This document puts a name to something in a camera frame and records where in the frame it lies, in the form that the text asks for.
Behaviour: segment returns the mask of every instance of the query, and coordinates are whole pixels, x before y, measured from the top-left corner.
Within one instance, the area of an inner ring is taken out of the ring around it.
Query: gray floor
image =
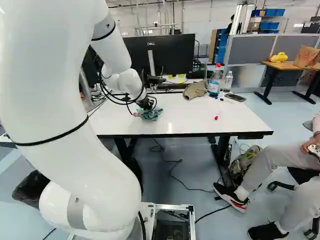
[[[242,149],[246,149],[244,144],[266,147],[270,144],[303,142],[310,137],[311,133],[302,126],[302,122],[310,120],[320,110],[320,98],[313,96],[317,104],[311,105],[291,92],[272,92],[269,99],[273,105],[267,105],[253,93],[240,95],[247,97],[245,104],[270,125],[274,134],[259,140],[236,140],[237,144],[233,138],[230,141],[233,144],[232,158],[240,153],[238,145],[241,145]],[[182,159],[183,162],[174,169],[173,174],[189,188],[212,191],[212,183],[217,181],[220,175],[206,138],[163,138],[158,141],[165,146],[162,155],[149,151],[149,147],[155,146],[152,139],[140,140],[134,153],[144,174],[143,201],[159,204],[193,204],[196,219],[226,205],[222,201],[214,200],[215,193],[186,190],[168,175],[173,163],[164,162]],[[3,149],[0,149],[1,155],[6,155]],[[13,150],[0,160],[0,173],[2,165],[12,164],[12,158],[17,156],[19,151]],[[245,240],[249,227],[277,220],[292,193],[284,189],[274,193],[268,192],[266,184],[273,179],[293,183],[286,168],[276,170],[263,186],[251,195],[248,213],[243,215],[228,208],[204,218],[196,225],[197,239]],[[9,180],[1,178],[1,181],[0,184],[6,185]],[[7,195],[8,193],[0,191],[0,198]],[[22,204],[0,200],[0,239],[41,240],[51,229],[39,211]],[[67,236],[66,232],[57,230],[47,240],[66,240]],[[291,233],[288,239],[305,239],[303,230]]]

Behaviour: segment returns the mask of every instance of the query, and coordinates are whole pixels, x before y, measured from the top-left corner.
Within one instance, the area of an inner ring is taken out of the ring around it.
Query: plastic bottle
[[[208,81],[208,93],[214,97],[217,97],[220,93],[220,68],[221,64],[217,62],[215,64],[215,77]]]
[[[230,92],[233,80],[234,80],[234,76],[232,76],[232,71],[229,71],[228,74],[224,78],[223,92],[225,92],[225,93]]]

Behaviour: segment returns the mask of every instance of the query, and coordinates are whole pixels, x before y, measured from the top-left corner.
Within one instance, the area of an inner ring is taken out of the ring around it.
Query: black sneaker
[[[251,240],[279,240],[284,239],[288,235],[289,233],[282,234],[275,225],[275,222],[251,227],[248,230],[248,236]]]
[[[249,203],[249,199],[247,198],[245,201],[241,201],[233,190],[227,188],[217,182],[213,183],[213,189],[215,192],[226,202],[228,202],[232,207],[245,214],[247,212],[247,206]]]

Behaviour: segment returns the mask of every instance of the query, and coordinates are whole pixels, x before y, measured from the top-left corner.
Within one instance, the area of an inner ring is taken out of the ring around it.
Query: keyboard
[[[166,89],[185,89],[191,83],[161,83],[156,88],[157,90],[166,90]]]

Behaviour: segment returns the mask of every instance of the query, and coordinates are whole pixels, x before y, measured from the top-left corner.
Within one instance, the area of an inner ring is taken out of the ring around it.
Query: hand
[[[302,146],[300,147],[301,152],[303,152],[304,154],[308,154],[309,153],[308,147],[313,144],[320,146],[320,135],[319,134],[316,135],[313,139],[302,144]]]

